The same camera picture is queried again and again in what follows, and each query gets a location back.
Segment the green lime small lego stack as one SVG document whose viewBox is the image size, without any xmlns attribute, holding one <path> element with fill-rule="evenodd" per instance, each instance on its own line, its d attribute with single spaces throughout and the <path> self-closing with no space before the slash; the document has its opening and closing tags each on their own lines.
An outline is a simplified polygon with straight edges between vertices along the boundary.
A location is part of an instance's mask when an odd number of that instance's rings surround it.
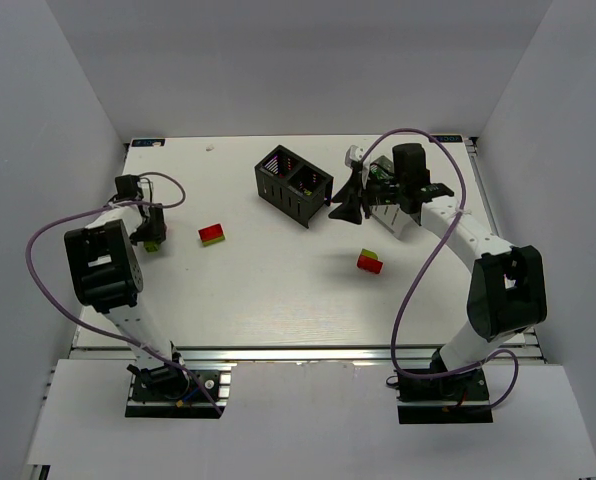
<svg viewBox="0 0 596 480">
<path fill-rule="evenodd" d="M 143 243 L 143 248 L 147 253 L 155 253 L 160 250 L 160 244 L 154 241 L 147 241 Z"/>
</svg>

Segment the red lego with lime top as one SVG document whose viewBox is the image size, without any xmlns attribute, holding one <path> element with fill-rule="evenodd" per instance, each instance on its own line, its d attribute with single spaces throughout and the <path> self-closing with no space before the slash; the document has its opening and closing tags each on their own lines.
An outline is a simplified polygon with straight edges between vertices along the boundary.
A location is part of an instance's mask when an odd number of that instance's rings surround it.
<svg viewBox="0 0 596 480">
<path fill-rule="evenodd" d="M 356 263 L 360 270 L 379 274 L 383 267 L 383 262 L 379 260 L 378 255 L 368 249 L 362 249 Z"/>
</svg>

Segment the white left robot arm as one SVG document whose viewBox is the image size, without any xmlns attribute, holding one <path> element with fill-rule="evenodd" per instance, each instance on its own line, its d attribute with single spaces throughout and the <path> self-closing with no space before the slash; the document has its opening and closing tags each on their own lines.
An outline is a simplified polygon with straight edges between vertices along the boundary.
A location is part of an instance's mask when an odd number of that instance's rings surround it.
<svg viewBox="0 0 596 480">
<path fill-rule="evenodd" d="M 134 374 L 161 372 L 174 359 L 174 346 L 139 298 L 143 275 L 135 253 L 149 253 L 166 240 L 164 209 L 147 205 L 150 182 L 137 175 L 115 179 L 111 209 L 89 225 L 64 234 L 76 297 L 117 328 L 136 357 Z"/>
</svg>

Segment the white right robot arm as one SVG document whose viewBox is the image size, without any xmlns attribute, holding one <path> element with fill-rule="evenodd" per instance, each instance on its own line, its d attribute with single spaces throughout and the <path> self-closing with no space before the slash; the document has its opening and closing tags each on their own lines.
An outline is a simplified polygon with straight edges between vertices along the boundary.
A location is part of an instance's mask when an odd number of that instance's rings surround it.
<svg viewBox="0 0 596 480">
<path fill-rule="evenodd" d="M 432 358 L 441 378 L 482 365 L 509 338 L 547 316 L 542 256 L 517 247 L 482 225 L 443 183 L 434 183 L 426 152 L 418 143 L 392 149 L 386 165 L 364 166 L 361 148 L 351 146 L 345 163 L 351 175 L 332 201 L 330 218 L 359 225 L 376 206 L 395 206 L 436 235 L 471 274 L 465 325 Z"/>
</svg>

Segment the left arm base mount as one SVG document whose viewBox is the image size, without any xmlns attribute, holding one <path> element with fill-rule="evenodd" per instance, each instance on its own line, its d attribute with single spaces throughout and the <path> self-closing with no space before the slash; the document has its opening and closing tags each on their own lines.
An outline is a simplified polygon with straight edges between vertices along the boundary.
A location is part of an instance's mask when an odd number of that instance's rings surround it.
<svg viewBox="0 0 596 480">
<path fill-rule="evenodd" d="M 231 373 L 200 369 L 194 374 L 220 411 L 212 406 L 191 378 L 175 386 L 172 393 L 163 394 L 148 389 L 136 375 L 132 375 L 124 416 L 136 419 L 219 419 L 227 404 Z"/>
</svg>

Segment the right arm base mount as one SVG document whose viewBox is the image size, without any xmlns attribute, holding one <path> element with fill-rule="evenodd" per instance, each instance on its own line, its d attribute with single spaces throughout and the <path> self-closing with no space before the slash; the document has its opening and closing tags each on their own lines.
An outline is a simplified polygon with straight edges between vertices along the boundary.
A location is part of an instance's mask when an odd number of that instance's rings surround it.
<svg viewBox="0 0 596 480">
<path fill-rule="evenodd" d="M 493 422 L 489 390 L 481 370 L 436 380 L 390 375 L 397 394 L 401 425 L 489 424 Z"/>
</svg>

